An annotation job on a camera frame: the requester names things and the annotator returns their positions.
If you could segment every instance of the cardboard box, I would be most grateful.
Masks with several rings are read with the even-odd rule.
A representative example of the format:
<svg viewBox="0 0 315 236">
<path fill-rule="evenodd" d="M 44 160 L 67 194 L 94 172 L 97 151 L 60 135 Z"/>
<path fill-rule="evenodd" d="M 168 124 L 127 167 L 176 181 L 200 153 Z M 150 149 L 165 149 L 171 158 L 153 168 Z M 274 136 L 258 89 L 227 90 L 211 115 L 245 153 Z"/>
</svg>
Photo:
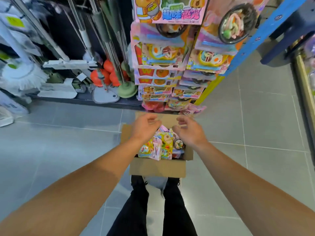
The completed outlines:
<svg viewBox="0 0 315 236">
<path fill-rule="evenodd" d="M 145 114 L 145 112 L 136 112 L 136 118 Z M 157 114 L 158 119 L 162 121 L 162 124 L 167 128 L 172 128 L 178 124 L 176 118 L 178 115 L 171 114 Z M 120 142 L 124 143 L 131 135 L 132 126 L 124 124 L 121 130 Z M 130 175 L 140 176 L 160 176 L 160 177 L 186 177 L 186 161 L 193 160 L 193 149 L 186 146 L 183 159 L 172 159 L 160 161 L 153 160 L 150 158 L 138 158 L 135 157 L 130 164 Z"/>
</svg>

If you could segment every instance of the mop handle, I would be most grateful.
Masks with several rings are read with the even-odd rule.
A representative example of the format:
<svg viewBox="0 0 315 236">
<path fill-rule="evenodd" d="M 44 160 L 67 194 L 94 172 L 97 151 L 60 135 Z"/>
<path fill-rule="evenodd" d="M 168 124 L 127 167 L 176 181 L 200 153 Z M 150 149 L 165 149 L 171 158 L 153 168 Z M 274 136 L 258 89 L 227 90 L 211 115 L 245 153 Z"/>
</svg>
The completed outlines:
<svg viewBox="0 0 315 236">
<path fill-rule="evenodd" d="M 2 38 L 12 47 L 12 49 L 18 54 L 22 61 L 26 64 L 32 64 L 33 62 L 29 59 L 26 51 L 21 47 L 17 40 L 13 37 L 9 29 L 0 19 L 0 35 Z"/>
<path fill-rule="evenodd" d="M 46 39 L 49 44 L 55 49 L 55 51 L 61 56 L 65 61 L 69 61 L 69 57 L 62 51 L 62 49 L 56 44 L 53 38 L 47 33 L 47 31 L 42 27 L 41 23 L 36 19 L 32 12 L 27 8 L 22 0 L 10 0 L 16 7 L 18 7 L 23 14 L 27 17 L 29 22 L 33 24 L 35 29 L 41 34 L 41 36 Z"/>
</svg>

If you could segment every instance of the gray tile floor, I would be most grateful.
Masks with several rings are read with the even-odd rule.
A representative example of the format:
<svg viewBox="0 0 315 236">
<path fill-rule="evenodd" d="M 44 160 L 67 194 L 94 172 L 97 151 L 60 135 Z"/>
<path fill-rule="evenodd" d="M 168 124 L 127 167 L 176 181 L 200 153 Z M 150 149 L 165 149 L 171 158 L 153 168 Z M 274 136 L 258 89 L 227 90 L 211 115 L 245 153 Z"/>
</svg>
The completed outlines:
<svg viewBox="0 0 315 236">
<path fill-rule="evenodd" d="M 255 51 L 208 96 L 197 117 L 208 140 L 315 210 L 315 172 L 290 66 L 259 63 Z M 119 142 L 130 110 L 34 102 L 31 114 L 0 128 L 0 220 L 58 178 Z M 82 235 L 106 236 L 132 188 L 128 170 Z M 180 185 L 198 235 L 251 235 L 198 155 Z M 162 235 L 164 201 L 148 186 L 149 235 Z"/>
</svg>

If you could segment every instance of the yellow price label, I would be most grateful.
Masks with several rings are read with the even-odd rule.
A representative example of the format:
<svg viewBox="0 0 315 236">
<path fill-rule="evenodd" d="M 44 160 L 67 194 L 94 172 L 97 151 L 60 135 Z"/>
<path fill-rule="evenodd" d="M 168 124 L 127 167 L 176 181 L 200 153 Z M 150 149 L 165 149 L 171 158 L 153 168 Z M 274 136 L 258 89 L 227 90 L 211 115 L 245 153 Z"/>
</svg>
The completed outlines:
<svg viewBox="0 0 315 236">
<path fill-rule="evenodd" d="M 17 17 L 6 17 L 6 18 L 7 18 L 7 21 L 9 22 L 9 24 L 11 26 L 25 27 L 25 25 L 23 24 L 23 22 L 20 18 L 17 18 Z"/>
</svg>

